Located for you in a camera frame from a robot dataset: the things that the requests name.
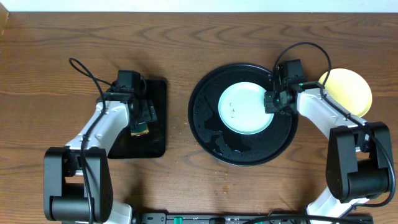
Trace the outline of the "yellow green sponge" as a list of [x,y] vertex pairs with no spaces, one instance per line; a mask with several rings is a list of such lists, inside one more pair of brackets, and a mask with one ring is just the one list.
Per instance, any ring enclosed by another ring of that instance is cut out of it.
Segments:
[[142,136],[149,133],[147,123],[138,123],[131,125],[131,136]]

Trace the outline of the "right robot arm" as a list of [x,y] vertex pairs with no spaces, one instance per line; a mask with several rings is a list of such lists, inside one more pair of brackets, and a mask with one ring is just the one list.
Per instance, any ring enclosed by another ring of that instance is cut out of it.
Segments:
[[335,101],[318,82],[297,83],[264,94],[267,113],[291,112],[309,119],[328,139],[326,189],[306,207],[307,223],[347,223],[358,207],[383,207],[396,192],[391,135]]

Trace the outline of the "yellow plate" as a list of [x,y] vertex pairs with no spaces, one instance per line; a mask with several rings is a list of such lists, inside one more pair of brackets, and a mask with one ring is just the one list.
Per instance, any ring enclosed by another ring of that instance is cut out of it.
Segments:
[[363,117],[371,108],[371,89],[366,80],[352,70],[332,69],[325,88],[335,101],[357,117]]

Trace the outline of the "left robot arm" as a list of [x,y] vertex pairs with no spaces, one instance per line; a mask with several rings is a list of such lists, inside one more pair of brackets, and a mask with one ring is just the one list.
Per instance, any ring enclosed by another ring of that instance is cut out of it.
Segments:
[[152,100],[134,93],[103,93],[93,116],[63,147],[44,155],[44,214],[50,221],[132,223],[133,208],[113,199],[108,154],[119,134],[156,120]]

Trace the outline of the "light blue plate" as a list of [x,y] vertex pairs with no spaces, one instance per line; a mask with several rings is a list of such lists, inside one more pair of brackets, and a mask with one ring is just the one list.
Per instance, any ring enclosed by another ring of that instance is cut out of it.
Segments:
[[274,117],[272,113],[266,113],[265,93],[262,86],[251,82],[227,87],[218,101],[218,114],[224,125],[243,135],[265,130]]

